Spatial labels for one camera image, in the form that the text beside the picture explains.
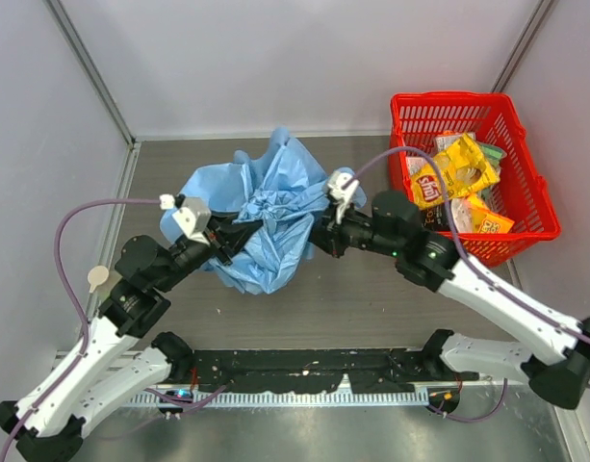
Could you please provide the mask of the light blue folding umbrella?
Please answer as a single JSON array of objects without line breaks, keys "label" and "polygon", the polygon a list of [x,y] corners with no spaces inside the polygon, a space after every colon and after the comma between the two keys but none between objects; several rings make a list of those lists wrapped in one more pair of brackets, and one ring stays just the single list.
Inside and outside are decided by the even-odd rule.
[{"label": "light blue folding umbrella", "polygon": [[300,261],[314,255],[308,238],[329,206],[323,190],[327,179],[285,128],[271,133],[258,159],[238,150],[230,163],[198,168],[180,193],[201,198],[214,212],[236,214],[237,222],[263,222],[230,265],[214,257],[202,268],[242,293],[272,294],[286,286]]}]

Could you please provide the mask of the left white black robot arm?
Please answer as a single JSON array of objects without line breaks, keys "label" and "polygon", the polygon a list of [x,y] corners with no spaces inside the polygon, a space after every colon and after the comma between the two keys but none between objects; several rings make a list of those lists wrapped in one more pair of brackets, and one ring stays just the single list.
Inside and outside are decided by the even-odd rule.
[{"label": "left white black robot arm", "polygon": [[68,461],[84,440],[124,402],[163,381],[180,381],[194,354],[172,332],[159,334],[131,364],[106,370],[167,311],[164,294],[207,261],[231,264],[263,222],[237,223],[232,214],[209,218],[193,239],[170,247],[140,235],[122,248],[107,274],[106,295],[88,335],[25,398],[0,403],[0,427],[27,461]]}]

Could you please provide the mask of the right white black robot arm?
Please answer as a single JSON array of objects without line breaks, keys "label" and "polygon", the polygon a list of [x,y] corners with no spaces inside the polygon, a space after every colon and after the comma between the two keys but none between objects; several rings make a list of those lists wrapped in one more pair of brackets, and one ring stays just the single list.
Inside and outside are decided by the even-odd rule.
[{"label": "right white black robot arm", "polygon": [[402,192],[377,194],[370,216],[356,211],[353,193],[341,187],[325,194],[314,245],[335,258],[349,247],[391,256],[406,280],[473,309],[513,338],[438,330],[425,345],[434,368],[524,383],[550,404],[577,408],[590,381],[590,318],[558,312],[497,277],[453,240],[424,228]]}]

